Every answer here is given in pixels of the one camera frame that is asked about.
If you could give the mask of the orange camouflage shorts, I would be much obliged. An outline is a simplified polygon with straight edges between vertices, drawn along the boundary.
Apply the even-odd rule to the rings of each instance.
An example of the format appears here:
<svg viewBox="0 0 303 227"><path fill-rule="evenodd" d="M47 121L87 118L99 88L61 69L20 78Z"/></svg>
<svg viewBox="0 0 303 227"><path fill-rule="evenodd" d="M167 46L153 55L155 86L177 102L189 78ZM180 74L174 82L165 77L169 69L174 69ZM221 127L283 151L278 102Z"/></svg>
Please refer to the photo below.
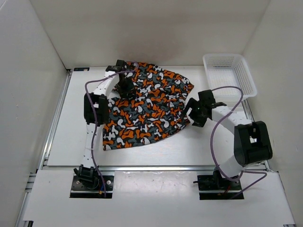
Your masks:
<svg viewBox="0 0 303 227"><path fill-rule="evenodd" d="M186 98L193 90L190 80L155 64L140 62L127 75L136 97L109 99L109 122L103 129L103 149L148 145L174 135L190 120L182 116Z"/></svg>

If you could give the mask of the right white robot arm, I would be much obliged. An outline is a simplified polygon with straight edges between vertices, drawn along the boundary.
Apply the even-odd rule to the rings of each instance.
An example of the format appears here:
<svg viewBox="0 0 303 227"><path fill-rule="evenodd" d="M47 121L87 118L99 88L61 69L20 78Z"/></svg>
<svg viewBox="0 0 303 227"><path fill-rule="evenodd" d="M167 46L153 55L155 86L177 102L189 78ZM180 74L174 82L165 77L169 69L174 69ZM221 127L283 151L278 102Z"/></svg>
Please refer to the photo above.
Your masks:
<svg viewBox="0 0 303 227"><path fill-rule="evenodd" d="M248 166L273 157L267 126L263 121L254 122L241 117L234 108L217 102L212 90L201 91L198 97L198 100L189 99L182 115L188 115L197 127L204 127L207 120L216 123L210 137L216 174L213 185L216 188L223 189L230 182L238 181ZM234 135L233 155L222 164L218 163L214 153L214 135L219 125Z"/></svg>

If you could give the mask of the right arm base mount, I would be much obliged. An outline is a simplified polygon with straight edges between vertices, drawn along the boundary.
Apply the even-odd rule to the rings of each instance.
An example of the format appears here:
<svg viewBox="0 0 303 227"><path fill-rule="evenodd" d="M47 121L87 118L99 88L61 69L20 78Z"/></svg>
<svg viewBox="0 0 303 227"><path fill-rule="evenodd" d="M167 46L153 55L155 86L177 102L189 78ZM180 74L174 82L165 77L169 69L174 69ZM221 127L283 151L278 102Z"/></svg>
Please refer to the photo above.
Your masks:
<svg viewBox="0 0 303 227"><path fill-rule="evenodd" d="M240 181L232 182L220 176L198 175L193 184L198 185L199 199L214 200L243 200Z"/></svg>

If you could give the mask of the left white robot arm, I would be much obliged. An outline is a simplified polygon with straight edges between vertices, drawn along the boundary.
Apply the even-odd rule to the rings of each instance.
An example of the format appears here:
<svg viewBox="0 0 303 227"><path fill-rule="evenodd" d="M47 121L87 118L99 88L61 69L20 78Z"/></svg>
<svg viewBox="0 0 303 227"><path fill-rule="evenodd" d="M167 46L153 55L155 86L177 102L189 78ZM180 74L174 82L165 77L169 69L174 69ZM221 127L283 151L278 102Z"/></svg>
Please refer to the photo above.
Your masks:
<svg viewBox="0 0 303 227"><path fill-rule="evenodd" d="M94 156L103 142L103 129L109 122L108 98L116 87L121 98L132 99L136 95L134 84L128 77L135 73L139 64L117 60L114 66L107 66L102 79L85 83L84 119L87 126L86 144L80 166L74 169L78 181L88 189L105 187L105 180Z"/></svg>

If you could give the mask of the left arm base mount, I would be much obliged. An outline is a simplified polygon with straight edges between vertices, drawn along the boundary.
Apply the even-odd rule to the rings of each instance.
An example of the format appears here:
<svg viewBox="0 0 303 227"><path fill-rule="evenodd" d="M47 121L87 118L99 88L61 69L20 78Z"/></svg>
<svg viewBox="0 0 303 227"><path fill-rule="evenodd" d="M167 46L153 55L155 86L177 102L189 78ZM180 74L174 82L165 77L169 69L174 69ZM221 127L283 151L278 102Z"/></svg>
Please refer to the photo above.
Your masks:
<svg viewBox="0 0 303 227"><path fill-rule="evenodd" d="M105 186L99 176L94 175L92 181L85 181L77 175L78 170L74 169L74 176L71 183L70 198L82 199L111 199L113 195L114 176L104 175Z"/></svg>

